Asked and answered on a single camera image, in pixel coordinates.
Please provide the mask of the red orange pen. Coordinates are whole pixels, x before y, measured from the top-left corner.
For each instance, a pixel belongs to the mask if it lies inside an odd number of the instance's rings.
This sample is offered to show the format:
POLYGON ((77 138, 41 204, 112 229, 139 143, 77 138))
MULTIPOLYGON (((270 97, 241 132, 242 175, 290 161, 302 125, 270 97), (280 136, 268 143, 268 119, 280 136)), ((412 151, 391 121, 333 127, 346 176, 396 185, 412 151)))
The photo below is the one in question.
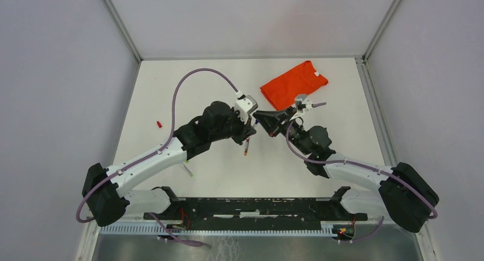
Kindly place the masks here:
POLYGON ((250 143, 250 138, 247 138, 245 140, 245 145, 244 145, 244 156, 248 155, 249 143, 250 143))

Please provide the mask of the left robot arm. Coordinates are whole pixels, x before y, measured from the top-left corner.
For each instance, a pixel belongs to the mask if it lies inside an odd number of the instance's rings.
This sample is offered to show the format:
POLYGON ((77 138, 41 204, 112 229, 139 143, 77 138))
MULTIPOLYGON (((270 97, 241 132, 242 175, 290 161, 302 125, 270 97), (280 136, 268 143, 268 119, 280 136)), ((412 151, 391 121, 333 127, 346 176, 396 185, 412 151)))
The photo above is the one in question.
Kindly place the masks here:
POLYGON ((232 107, 214 101, 201 115, 172 132, 166 142, 144 154, 106 168, 100 163, 92 165, 84 181, 77 221, 94 220, 99 227, 105 227, 124 215, 145 212, 160 214, 168 220, 175 218, 179 204, 173 193, 164 189, 136 190, 135 187, 171 166, 208 151, 213 142, 232 139, 242 145, 256 133, 251 125, 251 114, 257 108, 257 102, 249 96, 239 99, 232 107), (92 218, 81 219, 84 205, 88 206, 92 218))

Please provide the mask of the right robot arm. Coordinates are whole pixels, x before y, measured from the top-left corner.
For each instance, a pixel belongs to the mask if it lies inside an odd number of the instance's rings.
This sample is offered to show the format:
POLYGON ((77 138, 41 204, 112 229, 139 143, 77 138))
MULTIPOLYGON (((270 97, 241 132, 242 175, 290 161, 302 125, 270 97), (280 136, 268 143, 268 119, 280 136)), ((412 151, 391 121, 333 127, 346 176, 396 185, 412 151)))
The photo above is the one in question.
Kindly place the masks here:
POLYGON ((406 231, 417 233, 436 219, 439 196, 411 165, 378 166, 349 158, 330 148, 327 129, 309 130, 296 122, 296 109, 254 112, 254 117, 270 137, 283 135, 289 150, 304 161, 316 176, 344 180, 363 187, 352 188, 329 205, 332 217, 344 220, 350 214, 366 213, 390 218, 406 231))

